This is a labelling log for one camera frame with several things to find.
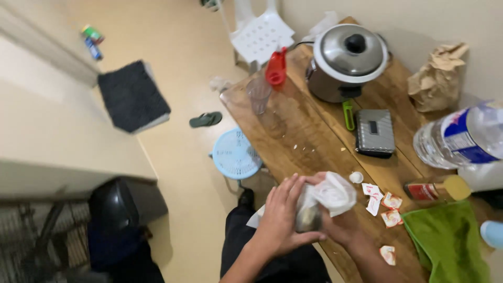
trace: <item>plastic water bottle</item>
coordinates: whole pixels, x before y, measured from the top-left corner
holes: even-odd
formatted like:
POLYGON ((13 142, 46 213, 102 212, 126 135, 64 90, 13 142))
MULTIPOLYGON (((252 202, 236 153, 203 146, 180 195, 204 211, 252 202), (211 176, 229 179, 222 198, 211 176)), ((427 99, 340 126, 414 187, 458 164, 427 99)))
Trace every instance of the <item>plastic water bottle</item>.
POLYGON ((424 125, 414 149, 426 164, 456 169, 503 159, 503 102, 485 101, 424 125))

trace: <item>wooden table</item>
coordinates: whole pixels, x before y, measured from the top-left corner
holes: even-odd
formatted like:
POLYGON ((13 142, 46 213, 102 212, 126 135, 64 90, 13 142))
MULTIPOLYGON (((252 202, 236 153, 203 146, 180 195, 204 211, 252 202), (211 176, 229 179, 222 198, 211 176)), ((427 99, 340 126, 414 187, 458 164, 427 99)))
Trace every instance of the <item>wooden table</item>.
MULTIPOLYGON (((356 23, 348 17, 342 23, 356 23)), ((278 182, 293 173, 313 175, 333 171, 348 177, 353 171, 364 176, 364 183, 378 185, 403 198, 403 207, 413 206, 402 185, 424 176, 445 175, 452 171, 432 168, 416 155, 412 138, 425 123, 446 113, 425 116, 418 113, 407 95, 406 79, 411 75, 396 58, 386 71, 368 82, 362 96, 353 101, 358 109, 388 109, 391 112, 396 152, 384 160, 355 152, 355 137, 346 129, 341 104, 326 103, 313 97, 304 74, 312 49, 301 45, 287 54, 288 78, 281 93, 273 93, 266 111, 255 115, 245 93, 247 83, 259 74, 243 80, 224 92, 220 99, 239 124, 251 145, 278 182)), ((396 248, 398 276, 403 282, 427 282, 428 273, 421 267, 416 249, 404 226, 386 229, 382 218, 373 217, 365 208, 368 197, 361 185, 355 186, 358 201, 354 209, 376 249, 383 245, 396 248)), ((387 211, 381 206, 379 213, 387 211)), ((354 262, 345 250, 331 240, 320 243, 345 282, 362 282, 354 262)))

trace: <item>shoe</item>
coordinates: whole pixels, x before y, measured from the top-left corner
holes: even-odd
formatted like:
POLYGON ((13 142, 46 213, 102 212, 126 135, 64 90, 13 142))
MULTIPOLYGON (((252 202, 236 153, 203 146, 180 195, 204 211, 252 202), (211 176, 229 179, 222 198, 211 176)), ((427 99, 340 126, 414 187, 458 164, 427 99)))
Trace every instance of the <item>shoe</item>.
POLYGON ((255 193, 252 189, 243 188, 244 192, 239 196, 237 200, 237 206, 245 206, 251 209, 255 209, 255 193))

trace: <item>white plastic chair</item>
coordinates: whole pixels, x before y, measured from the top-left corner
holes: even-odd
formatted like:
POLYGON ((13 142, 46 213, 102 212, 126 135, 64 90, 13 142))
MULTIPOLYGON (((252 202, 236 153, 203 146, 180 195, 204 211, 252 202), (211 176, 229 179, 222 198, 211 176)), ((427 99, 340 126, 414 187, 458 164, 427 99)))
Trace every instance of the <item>white plastic chair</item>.
POLYGON ((258 71, 259 66, 269 61, 278 45, 281 47, 293 45, 292 36, 295 32, 278 15, 275 0, 267 0, 267 9, 258 18, 253 14, 250 0, 234 0, 236 19, 234 32, 230 31, 221 0, 217 0, 217 3, 230 42, 234 45, 234 63, 237 64, 238 54, 241 55, 250 65, 250 74, 258 71))

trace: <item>floor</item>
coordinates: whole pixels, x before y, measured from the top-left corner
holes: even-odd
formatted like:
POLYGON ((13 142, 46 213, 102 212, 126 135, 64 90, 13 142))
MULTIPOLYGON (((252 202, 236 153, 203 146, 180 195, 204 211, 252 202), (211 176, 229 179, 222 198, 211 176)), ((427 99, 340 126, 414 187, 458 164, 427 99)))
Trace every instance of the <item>floor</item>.
MULTIPOLYGON (((225 5, 233 11, 232 1, 225 5)), ((87 0, 68 8, 78 24, 89 23, 105 35, 103 71, 139 59, 150 62, 173 110, 169 122, 139 134, 170 211, 150 226, 152 256, 165 281, 218 281, 225 218, 240 192, 208 158, 216 139, 236 126, 209 82, 214 76, 234 82, 247 76, 233 64, 220 14, 200 7, 198 0, 87 0), (190 118, 209 111, 221 111, 223 120, 209 128, 189 127, 190 118)), ((267 174, 243 182, 258 192, 260 205, 273 183, 267 174)), ((321 254, 332 280, 343 282, 321 254)))

